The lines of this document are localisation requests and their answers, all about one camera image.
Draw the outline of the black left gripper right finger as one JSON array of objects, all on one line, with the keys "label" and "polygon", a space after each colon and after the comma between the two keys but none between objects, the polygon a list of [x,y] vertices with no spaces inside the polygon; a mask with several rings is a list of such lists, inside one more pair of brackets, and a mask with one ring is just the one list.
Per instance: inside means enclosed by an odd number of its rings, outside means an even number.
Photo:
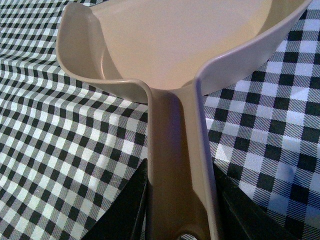
[{"label": "black left gripper right finger", "polygon": [[296,240],[213,164],[226,240]]}]

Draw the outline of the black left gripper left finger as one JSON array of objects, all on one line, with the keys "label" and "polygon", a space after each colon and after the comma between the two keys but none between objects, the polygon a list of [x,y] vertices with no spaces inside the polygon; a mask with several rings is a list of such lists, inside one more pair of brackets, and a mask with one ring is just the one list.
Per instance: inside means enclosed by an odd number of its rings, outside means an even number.
[{"label": "black left gripper left finger", "polygon": [[106,213],[86,233],[87,240],[139,240],[145,218],[148,188],[147,159]]}]

